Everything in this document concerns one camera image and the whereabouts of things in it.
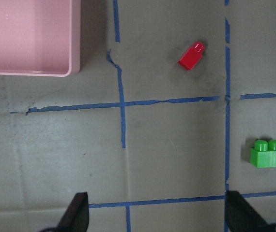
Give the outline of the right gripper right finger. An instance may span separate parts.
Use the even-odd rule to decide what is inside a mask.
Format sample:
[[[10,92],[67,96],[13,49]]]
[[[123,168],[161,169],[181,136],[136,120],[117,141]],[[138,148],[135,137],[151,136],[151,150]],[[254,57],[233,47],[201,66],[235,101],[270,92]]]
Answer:
[[[225,222],[231,232],[260,232],[268,223],[238,191],[227,191]]]

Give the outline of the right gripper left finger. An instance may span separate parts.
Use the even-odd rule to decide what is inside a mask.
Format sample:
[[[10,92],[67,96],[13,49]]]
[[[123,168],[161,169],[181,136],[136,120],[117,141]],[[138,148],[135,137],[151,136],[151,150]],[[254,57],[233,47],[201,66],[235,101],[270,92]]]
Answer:
[[[86,232],[89,226],[89,201],[87,192],[76,193],[56,226],[57,232]]]

